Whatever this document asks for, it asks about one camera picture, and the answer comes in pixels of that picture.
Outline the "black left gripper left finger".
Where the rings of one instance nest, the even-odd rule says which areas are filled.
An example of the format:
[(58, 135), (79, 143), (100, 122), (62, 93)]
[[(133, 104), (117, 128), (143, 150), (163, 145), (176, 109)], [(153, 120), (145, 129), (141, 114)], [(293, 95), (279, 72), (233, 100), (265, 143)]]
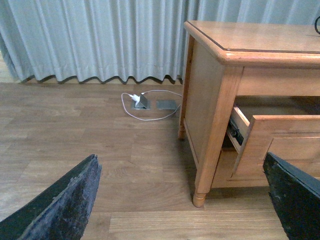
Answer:
[(96, 199), (102, 166), (91, 154), (0, 222), (2, 240), (79, 240)]

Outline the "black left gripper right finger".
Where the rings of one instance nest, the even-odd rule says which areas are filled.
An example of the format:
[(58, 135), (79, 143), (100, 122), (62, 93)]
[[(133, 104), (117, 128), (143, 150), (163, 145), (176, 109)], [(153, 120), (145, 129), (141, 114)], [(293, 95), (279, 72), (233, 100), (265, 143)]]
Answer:
[(320, 181), (268, 152), (263, 163), (269, 196), (290, 240), (320, 238)]

